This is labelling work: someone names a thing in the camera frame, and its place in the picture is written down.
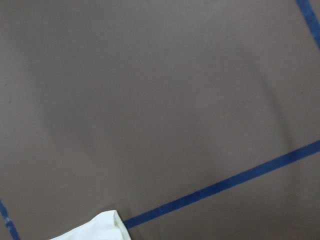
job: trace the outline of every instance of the brown floor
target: brown floor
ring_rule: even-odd
[[[320,54],[294,0],[8,0],[0,29],[0,197],[22,240],[129,219],[320,139]],[[132,240],[320,239],[319,158]]]

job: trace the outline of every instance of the blue tape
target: blue tape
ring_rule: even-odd
[[[185,207],[224,190],[320,152],[320,140],[124,221],[127,229]]]
[[[0,199],[0,213],[4,219],[5,226],[9,230],[13,240],[20,240],[20,237],[19,237],[19,234],[18,234],[17,229],[15,227],[15,224],[11,220],[11,218],[9,217],[8,211],[5,207],[5,205],[2,203],[1,199]]]
[[[314,13],[309,0],[295,0],[300,8],[300,11],[304,17],[306,24],[308,25],[310,32],[320,49],[320,24]]]

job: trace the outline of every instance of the floor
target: floor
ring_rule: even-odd
[[[5,0],[0,29],[0,197],[22,240],[130,219],[320,139],[320,54],[294,0]],[[319,158],[131,238],[318,240]]]

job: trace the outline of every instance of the white cloth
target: white cloth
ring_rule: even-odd
[[[104,211],[91,221],[51,240],[131,240],[116,210]]]

